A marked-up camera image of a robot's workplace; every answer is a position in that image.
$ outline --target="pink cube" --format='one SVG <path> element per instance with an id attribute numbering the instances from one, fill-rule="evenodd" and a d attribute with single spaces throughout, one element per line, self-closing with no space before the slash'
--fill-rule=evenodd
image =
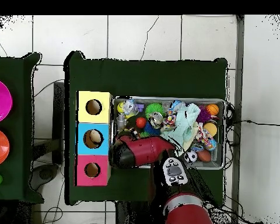
<path id="1" fill-rule="evenodd" d="M 106 186 L 111 175 L 108 155 L 78 155 L 77 186 Z"/>

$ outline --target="green table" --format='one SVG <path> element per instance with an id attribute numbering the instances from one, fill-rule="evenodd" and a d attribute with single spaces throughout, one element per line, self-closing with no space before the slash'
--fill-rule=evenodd
<path id="1" fill-rule="evenodd" d="M 151 96 L 225 99 L 227 61 L 117 61 L 89 60 L 79 51 L 71 52 L 65 70 L 65 201 L 147 201 L 149 169 L 113 169 L 105 187 L 75 187 L 76 91 L 110 92 L 113 96 Z M 216 202 L 223 203 L 223 169 L 200 170 Z"/>
<path id="2" fill-rule="evenodd" d="M 38 53 L 23 58 L 0 58 L 0 81 L 13 97 L 9 115 L 0 122 L 0 130 L 8 137 L 10 152 L 0 164 L 3 182 L 0 185 L 0 200 L 22 200 L 41 203 L 40 194 L 29 187 L 30 166 L 33 154 L 32 75 L 40 61 Z"/>

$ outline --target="yellow cube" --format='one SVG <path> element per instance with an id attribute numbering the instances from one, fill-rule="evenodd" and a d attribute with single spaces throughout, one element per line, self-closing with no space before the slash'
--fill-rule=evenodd
<path id="1" fill-rule="evenodd" d="M 109 124 L 112 95 L 108 92 L 78 92 L 78 121 L 80 123 Z"/>

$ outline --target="toy bin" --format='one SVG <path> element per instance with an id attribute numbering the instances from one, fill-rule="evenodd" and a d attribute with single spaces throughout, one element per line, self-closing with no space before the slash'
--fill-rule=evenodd
<path id="1" fill-rule="evenodd" d="M 144 104 L 144 111 L 147 105 L 151 103 L 165 103 L 165 102 L 172 102 L 174 100 L 180 100 L 182 102 L 185 102 L 186 104 L 194 103 L 197 106 L 201 105 L 209 105 L 209 104 L 216 104 L 219 107 L 219 113 L 216 115 L 219 119 L 217 122 L 217 133 L 213 137 L 214 140 L 217 142 L 217 147 L 210 151 L 211 153 L 211 161 L 210 162 L 202 162 L 202 161 L 196 161 L 194 162 L 191 167 L 196 167 L 200 170 L 218 170 L 224 167 L 225 164 L 225 150 L 226 150 L 226 116 L 227 116 L 227 110 L 226 110 L 226 102 L 221 99 L 196 99 L 196 98 L 169 98 L 169 97 L 131 97 L 131 99 L 135 100 L 136 104 Z M 125 98 L 115 97 L 112 101 L 112 104 L 114 105 L 113 111 L 114 111 L 114 117 L 118 116 L 117 112 L 117 106 L 119 103 L 126 100 Z M 139 113 L 139 117 L 144 117 L 143 113 Z M 112 123 L 112 130 L 111 130 L 111 136 L 112 138 L 115 137 L 117 133 L 117 126 L 116 121 L 113 121 Z M 149 164 L 141 166 L 141 168 L 148 169 L 150 168 Z"/>

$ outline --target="stacked boxes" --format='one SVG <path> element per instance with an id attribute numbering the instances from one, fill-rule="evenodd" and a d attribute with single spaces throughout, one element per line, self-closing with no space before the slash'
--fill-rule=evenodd
<path id="1" fill-rule="evenodd" d="M 110 102 L 107 92 L 78 91 L 76 128 L 76 186 L 106 186 L 111 174 Z"/>

